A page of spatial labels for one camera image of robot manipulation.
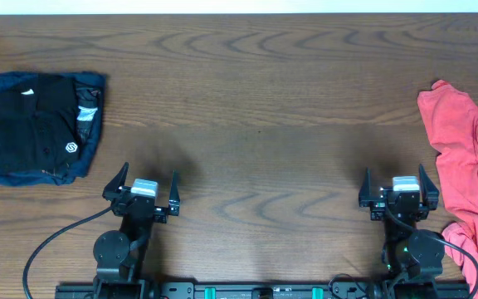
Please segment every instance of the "crumpled pink garment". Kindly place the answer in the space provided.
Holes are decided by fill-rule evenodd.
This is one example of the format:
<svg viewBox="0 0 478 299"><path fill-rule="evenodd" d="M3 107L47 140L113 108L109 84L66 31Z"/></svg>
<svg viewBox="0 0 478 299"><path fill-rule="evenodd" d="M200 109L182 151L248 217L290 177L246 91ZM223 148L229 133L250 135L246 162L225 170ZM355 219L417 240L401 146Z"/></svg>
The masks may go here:
<svg viewBox="0 0 478 299"><path fill-rule="evenodd" d="M478 260L478 107L468 94L442 80L432 91L420 93L418 106L429 142L441 153L437 169L446 210L464 221L446 228L444 238ZM446 252L473 288L471 261L450 248Z"/></svg>

